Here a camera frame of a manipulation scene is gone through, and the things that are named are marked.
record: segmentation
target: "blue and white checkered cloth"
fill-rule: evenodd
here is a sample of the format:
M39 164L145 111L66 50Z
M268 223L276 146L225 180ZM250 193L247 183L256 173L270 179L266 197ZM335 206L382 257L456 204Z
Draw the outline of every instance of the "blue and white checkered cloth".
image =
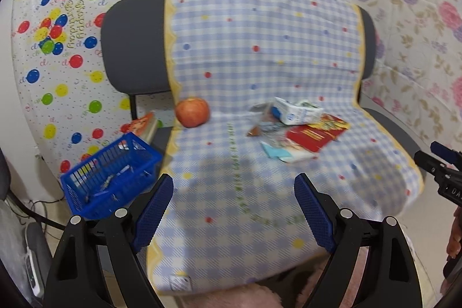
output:
M341 0L171 0L179 98L204 98L211 119L182 130L169 162L175 192L149 252L160 291L205 292L264 279L319 252L293 193L305 172L339 207L396 215L419 194L406 153L355 106L362 30ZM317 159L269 159L249 109L308 99L351 128Z

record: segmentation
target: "red packet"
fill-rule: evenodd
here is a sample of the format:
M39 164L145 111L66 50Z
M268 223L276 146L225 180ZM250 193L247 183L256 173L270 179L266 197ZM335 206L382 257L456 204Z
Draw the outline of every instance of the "red packet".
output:
M349 128L350 124L346 121L333 115L323 114L319 123L291 127L286 132L286 137L310 152L317 153L324 145L335 140Z

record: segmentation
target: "silver screw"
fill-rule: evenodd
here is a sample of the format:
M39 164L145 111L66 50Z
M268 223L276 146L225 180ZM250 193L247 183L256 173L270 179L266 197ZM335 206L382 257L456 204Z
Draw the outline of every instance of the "silver screw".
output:
M340 215L343 218L351 218L353 216L353 212L350 209L342 209L340 211Z
M117 218L123 218L126 216L126 214L127 214L127 211L125 208L120 208L115 211L115 216Z
M390 225L390 226L396 226L396 224L398 223L398 221L393 218L393 217L387 217L387 223Z
M80 222L80 219L81 219L80 216L73 216L73 217L71 218L71 223L72 223L73 225L76 225L77 223Z

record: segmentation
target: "blue gripper pad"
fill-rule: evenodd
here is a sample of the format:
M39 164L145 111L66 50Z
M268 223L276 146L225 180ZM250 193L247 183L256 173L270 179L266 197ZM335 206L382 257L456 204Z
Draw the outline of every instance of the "blue gripper pad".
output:
M334 241L334 228L323 207L302 176L295 178L293 189L316 243L329 253L333 253L337 247Z
M136 236L132 242L135 252L138 253L142 247L147 247L151 243L172 196L173 179L166 176L136 222Z
M431 143L430 150L433 154L436 154L438 157L443 158L451 165L457 163L457 153L436 141Z

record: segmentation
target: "blue basket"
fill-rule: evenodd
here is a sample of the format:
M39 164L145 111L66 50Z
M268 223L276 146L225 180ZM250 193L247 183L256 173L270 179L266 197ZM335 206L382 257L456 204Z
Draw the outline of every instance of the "blue basket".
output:
M123 135L61 176L72 213L87 219L109 216L156 180L161 159L133 133Z

